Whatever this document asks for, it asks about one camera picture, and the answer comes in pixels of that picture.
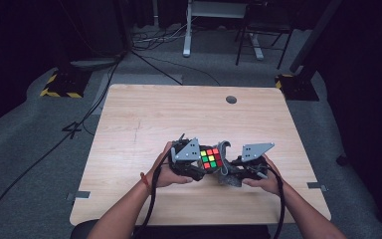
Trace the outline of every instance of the desk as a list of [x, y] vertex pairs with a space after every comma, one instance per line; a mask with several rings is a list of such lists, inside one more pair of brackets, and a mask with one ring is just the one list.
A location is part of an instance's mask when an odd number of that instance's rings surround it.
[[[235, 104], [227, 96], [237, 98]], [[147, 171], [166, 141], [185, 133], [201, 145], [228, 140], [227, 159], [246, 143], [274, 142], [267, 155], [284, 179], [330, 219], [298, 132], [278, 89], [112, 85], [108, 91], [71, 223], [100, 218]], [[148, 210], [147, 199], [137, 220]], [[213, 174], [190, 184], [157, 189], [149, 225], [277, 223], [280, 199], [260, 188], [220, 185]], [[293, 222], [286, 212], [285, 222]]]
[[[195, 17], [221, 17], [221, 18], [244, 18], [247, 3], [226, 3], [226, 2], [201, 2], [188, 0], [187, 8], [187, 30], [185, 33], [184, 51], [182, 55], [189, 57], [191, 55], [191, 24], [192, 16]], [[264, 59], [262, 49], [260, 48], [257, 34], [249, 34], [251, 43], [254, 46], [254, 52], [257, 60]]]

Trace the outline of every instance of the white desk frame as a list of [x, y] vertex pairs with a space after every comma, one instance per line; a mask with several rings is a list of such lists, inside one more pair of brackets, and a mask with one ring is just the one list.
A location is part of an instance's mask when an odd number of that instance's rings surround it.
[[[187, 9], [187, 31], [185, 34], [184, 57], [191, 56], [191, 18], [195, 17], [220, 17], [220, 18], [244, 18], [245, 3], [223, 3], [223, 2], [200, 2], [188, 0]], [[264, 59], [262, 49], [260, 48], [257, 34], [250, 34], [251, 43], [254, 46], [254, 52], [257, 60]]]

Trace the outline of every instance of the person's right hand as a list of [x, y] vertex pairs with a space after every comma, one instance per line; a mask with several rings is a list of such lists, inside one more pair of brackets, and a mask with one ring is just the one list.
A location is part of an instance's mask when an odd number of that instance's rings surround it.
[[[266, 162], [272, 167], [272, 169], [279, 176], [281, 176], [275, 164], [266, 155], [264, 155], [264, 158], [266, 159]], [[268, 171], [268, 178], [266, 179], [255, 180], [251, 178], [244, 178], [243, 183], [252, 187], [260, 187], [267, 192], [279, 196], [278, 181], [276, 180], [275, 175], [271, 171]]]

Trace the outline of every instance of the person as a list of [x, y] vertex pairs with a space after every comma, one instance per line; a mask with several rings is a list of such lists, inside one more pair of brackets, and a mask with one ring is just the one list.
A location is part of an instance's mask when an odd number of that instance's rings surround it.
[[[167, 142], [162, 153], [159, 154], [151, 169], [145, 174], [147, 182], [151, 183], [154, 170], [170, 150], [172, 142]], [[280, 175], [274, 163], [265, 156], [268, 164]], [[192, 178], [176, 175], [169, 165], [161, 166], [158, 187], [166, 187], [172, 183], [190, 183]], [[284, 182], [286, 208], [292, 215], [303, 238], [345, 238], [343, 233], [329, 220], [321, 215], [315, 208], [306, 202], [287, 182]], [[279, 196], [276, 177], [269, 171], [267, 179], [254, 180], [245, 178], [243, 183], [260, 187], [261, 189]], [[149, 196], [147, 185], [139, 180], [122, 198], [120, 198], [94, 225], [89, 234], [90, 239], [95, 238], [130, 238], [135, 222], [145, 200]]]

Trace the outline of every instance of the gray carpet floor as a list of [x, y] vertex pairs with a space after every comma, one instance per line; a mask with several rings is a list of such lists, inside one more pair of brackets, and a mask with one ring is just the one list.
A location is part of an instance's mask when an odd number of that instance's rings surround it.
[[[135, 31], [154, 31], [154, 28]], [[183, 38], [154, 50], [137, 51], [137, 54], [158, 59], [146, 58], [163, 72], [180, 78], [186, 86], [217, 86], [217, 81], [228, 87], [272, 88], [276, 75], [289, 73], [288, 67], [308, 35], [309, 31], [294, 33], [280, 70], [276, 69], [280, 52], [264, 50], [265, 59], [257, 61], [250, 48], [243, 51], [240, 65], [235, 66], [238, 43], [234, 42], [235, 31], [230, 30], [196, 31], [189, 58], [182, 57]], [[262, 44], [271, 40], [271, 37], [260, 36]], [[99, 96], [108, 72], [108, 69], [93, 72], [82, 99], [40, 97], [54, 70], [50, 69], [33, 82], [26, 93], [28, 99], [0, 119], [0, 195], [66, 135], [63, 127], [82, 120]], [[119, 64], [113, 81], [169, 84], [169, 79], [132, 54]], [[348, 238], [382, 239], [382, 224], [375, 217], [371, 195], [350, 166], [341, 167], [335, 162], [344, 152], [339, 132], [321, 76], [316, 74], [312, 82], [319, 102], [295, 101], [287, 105], [315, 175], [328, 188], [323, 194], [331, 221]], [[99, 113], [91, 115], [85, 121], [87, 130], [95, 132], [98, 120]], [[83, 127], [81, 129], [73, 139], [66, 139], [33, 167], [2, 199], [0, 238], [70, 237], [74, 228], [70, 224], [73, 202], [66, 200], [66, 196], [79, 187], [94, 139]], [[276, 225], [271, 225], [272, 234], [275, 230]], [[281, 238], [301, 236], [294, 224], [286, 224]]]

